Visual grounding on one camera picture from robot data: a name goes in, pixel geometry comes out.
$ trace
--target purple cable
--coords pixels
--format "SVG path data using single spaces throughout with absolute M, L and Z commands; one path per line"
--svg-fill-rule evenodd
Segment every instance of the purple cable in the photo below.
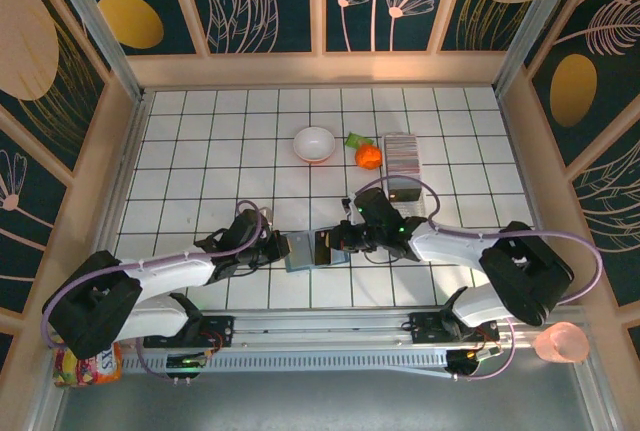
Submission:
M 356 195 L 362 193 L 365 189 L 370 188 L 376 183 L 381 183 L 383 181 L 387 181 L 389 179 L 394 179 L 394 178 L 408 179 L 410 181 L 414 181 L 420 184 L 420 186 L 425 188 L 427 191 L 429 191 L 429 193 L 431 193 L 431 196 L 433 196 L 433 199 L 436 202 L 436 207 L 431 212 L 431 214 L 427 216 L 427 222 L 429 223 L 429 226 L 431 226 L 438 233 L 448 234 L 450 236 L 455 236 L 458 238 L 465 238 L 465 239 L 501 239 L 501 238 L 521 238 L 521 237 L 527 237 L 527 236 L 548 236 L 548 237 L 570 239 L 572 241 L 576 241 L 584 245 L 593 254 L 593 256 L 596 259 L 596 272 L 594 273 L 593 277 L 589 280 L 589 282 L 582 287 L 582 289 L 576 291 L 575 293 L 569 294 L 568 296 L 565 296 L 563 299 L 558 301 L 558 304 L 567 304 L 575 299 L 581 298 L 582 296 L 587 294 L 589 291 L 591 291 L 596 286 L 596 284 L 598 284 L 598 281 L 602 276 L 602 273 L 604 271 L 604 263 L 602 261 L 602 255 L 600 254 L 600 251 L 592 243 L 590 243 L 586 239 L 576 234 L 565 233 L 560 231 L 542 231 L 542 230 L 510 231 L 508 233 L 484 234 L 484 233 L 469 233 L 469 232 L 452 230 L 452 229 L 441 227 L 441 225 L 439 225 L 433 220 L 434 216 L 440 212 L 440 208 L 441 208 L 440 198 L 438 197 L 438 194 L 427 183 L 424 183 L 420 179 L 414 178 L 413 176 L 403 176 L 400 174 L 383 176 L 381 178 L 371 181 L 369 184 L 360 188 L 358 191 L 356 191 Z M 513 323 L 511 323 L 511 320 L 509 320 L 508 318 L 506 318 L 506 321 L 507 321 L 507 324 L 509 325 L 509 329 L 511 330 L 511 349 L 509 350 L 509 356 L 507 357 L 507 360 L 504 362 L 502 366 L 500 366 L 500 368 L 496 369 L 492 373 L 489 373 L 483 376 L 469 376 L 467 378 L 469 381 L 481 381 L 484 379 L 489 379 L 489 378 L 498 376 L 505 369 L 507 369 L 511 364 L 511 362 L 513 361 L 513 357 L 516 354 L 516 336 L 515 336 L 515 331 L 513 329 Z
M 253 201 L 249 201 L 249 200 L 239 201 L 238 204 L 236 205 L 236 212 L 238 212 L 238 210 L 240 209 L 240 206 L 242 206 L 243 204 L 249 204 L 254 209 L 254 211 L 258 214 L 258 216 L 261 217 L 258 206 L 256 206 Z M 262 233 L 262 227 L 257 226 L 255 233 L 253 233 L 253 236 L 251 236 L 251 239 L 247 241 L 245 244 L 243 244 L 242 246 L 237 247 L 236 249 L 231 249 L 229 251 L 221 251 L 219 253 L 191 253 L 188 256 L 190 258 L 221 258 L 223 256 L 231 256 L 233 254 L 237 254 L 241 251 L 244 251 L 249 246 L 253 245 L 253 243 L 255 243 L 260 237 L 260 233 Z M 118 266 L 110 266 L 108 268 L 92 271 L 91 273 L 85 274 L 84 276 L 81 276 L 78 279 L 74 279 L 69 284 L 64 286 L 60 291 L 58 291 L 58 293 L 56 293 L 56 295 L 51 299 L 51 301 L 49 301 L 49 304 L 47 305 L 45 310 L 42 312 L 42 321 L 40 321 L 40 334 L 42 335 L 42 339 L 45 341 L 45 343 L 47 343 L 47 345 L 50 348 L 66 348 L 67 347 L 64 343 L 56 343 L 51 339 L 51 336 L 49 336 L 49 329 L 47 327 L 47 324 L 49 323 L 49 318 L 51 317 L 53 308 L 55 308 L 56 305 L 62 300 L 62 298 L 73 288 L 80 286 L 81 284 L 84 284 L 87 281 L 90 281 L 97 277 L 115 273 L 116 271 L 133 271 L 135 269 L 140 269 L 144 267 L 144 264 L 147 264 L 147 265 L 174 264 L 184 259 L 187 259 L 187 257 L 183 253 L 175 256 L 168 256 L 165 258 L 150 259 L 146 263 L 140 261 L 140 262 L 135 262 L 130 264 L 120 264 Z

